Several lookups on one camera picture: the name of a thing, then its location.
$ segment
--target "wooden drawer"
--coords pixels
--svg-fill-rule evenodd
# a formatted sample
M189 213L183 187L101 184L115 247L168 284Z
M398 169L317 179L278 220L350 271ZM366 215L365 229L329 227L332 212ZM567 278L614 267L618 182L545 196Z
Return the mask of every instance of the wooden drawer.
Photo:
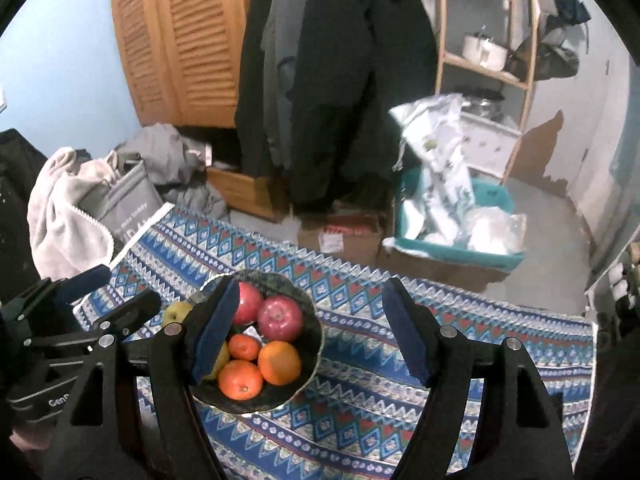
M207 179L233 209L272 222L281 222L289 213L284 183L280 179L251 178L216 168L207 168Z
M522 134L466 112L460 114L460 128L465 136L462 154L466 164L498 179L508 177L509 161Z

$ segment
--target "screw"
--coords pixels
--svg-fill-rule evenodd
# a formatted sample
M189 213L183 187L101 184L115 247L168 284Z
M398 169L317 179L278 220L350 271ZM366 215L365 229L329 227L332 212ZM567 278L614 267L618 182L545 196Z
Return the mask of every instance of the screw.
M507 346L511 348L511 350L520 350L522 348L522 343L519 339L514 337L507 338Z
M443 325L440 327L440 333L444 336L444 337L455 337L458 335L458 331L452 327L451 325Z
M116 338L114 338L113 335L105 334L100 339L98 339L98 345L100 345L102 348L107 348L107 346L111 346L114 341L116 341Z
M182 331L180 323L171 323L164 327L164 333L167 335L178 335Z

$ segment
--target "black coat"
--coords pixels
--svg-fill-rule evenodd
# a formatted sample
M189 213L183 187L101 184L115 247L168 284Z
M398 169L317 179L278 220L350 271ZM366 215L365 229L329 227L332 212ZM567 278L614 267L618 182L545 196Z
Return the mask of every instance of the black coat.
M242 151L241 169L252 177L273 173L264 129L264 52L260 49L270 7L271 0L251 0L242 41L236 129Z
M306 0L293 89L296 203L336 174L388 177L399 129L388 110L433 94L437 50L421 0Z

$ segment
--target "white plastic bag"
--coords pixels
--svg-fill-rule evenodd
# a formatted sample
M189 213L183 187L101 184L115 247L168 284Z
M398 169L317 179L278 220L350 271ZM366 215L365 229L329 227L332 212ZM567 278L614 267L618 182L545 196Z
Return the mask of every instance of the white plastic bag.
M462 155L462 103L462 95L448 94L389 111L402 128L402 145L408 144L422 161L418 189L410 208L413 216L416 211L424 216L422 224L429 228L428 241L447 246L456 242L463 218L476 204ZM419 223L419 219L413 218L413 225Z
M467 249L488 254L518 254L524 250L526 215L510 215L499 207L477 207L462 222Z

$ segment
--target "fruit bowl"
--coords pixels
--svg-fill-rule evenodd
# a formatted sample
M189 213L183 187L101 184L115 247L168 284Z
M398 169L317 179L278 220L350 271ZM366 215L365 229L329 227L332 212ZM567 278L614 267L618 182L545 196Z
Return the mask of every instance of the fruit bowl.
M206 381L191 388L193 396L205 404L215 406L219 410L235 415L254 412L268 412L291 400L303 390L316 374L320 353L324 346L322 325L316 316L316 309L311 299L300 288L297 288L285 276L273 272L259 270L239 270L233 274L239 282L248 282L258 288L265 298L271 296L287 296L296 301L303 315L302 332L291 344L296 348L302 361L302 373L292 383L285 386L273 386L267 382L259 394L249 400L233 400L222 393L216 381ZM211 293L222 276L213 278L202 292ZM244 332L245 326L233 325L229 336Z

